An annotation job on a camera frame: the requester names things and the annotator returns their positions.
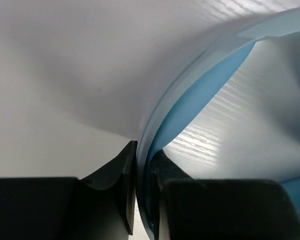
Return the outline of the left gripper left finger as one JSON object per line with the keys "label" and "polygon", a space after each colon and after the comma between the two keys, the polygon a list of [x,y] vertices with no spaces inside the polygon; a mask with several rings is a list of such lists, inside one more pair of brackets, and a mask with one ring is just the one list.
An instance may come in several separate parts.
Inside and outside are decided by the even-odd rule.
{"label": "left gripper left finger", "polygon": [[90,175],[0,178],[0,240],[126,240],[137,142]]}

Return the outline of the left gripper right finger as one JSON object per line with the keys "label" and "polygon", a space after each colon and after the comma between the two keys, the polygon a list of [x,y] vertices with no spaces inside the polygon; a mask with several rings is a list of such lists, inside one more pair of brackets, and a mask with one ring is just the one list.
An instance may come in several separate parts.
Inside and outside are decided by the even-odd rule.
{"label": "left gripper right finger", "polygon": [[194,179],[158,151],[150,162],[156,240],[300,240],[288,193],[268,179]]}

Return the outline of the light blue headphones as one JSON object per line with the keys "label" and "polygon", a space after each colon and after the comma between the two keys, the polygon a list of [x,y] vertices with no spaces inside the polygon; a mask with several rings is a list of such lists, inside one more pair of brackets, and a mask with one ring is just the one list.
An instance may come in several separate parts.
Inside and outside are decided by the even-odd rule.
{"label": "light blue headphones", "polygon": [[197,55],[164,89],[143,125],[139,138],[136,193],[142,223],[154,239],[150,212],[150,162],[198,115],[251,52],[267,37],[300,32],[300,7],[273,13],[252,13],[208,27]]}

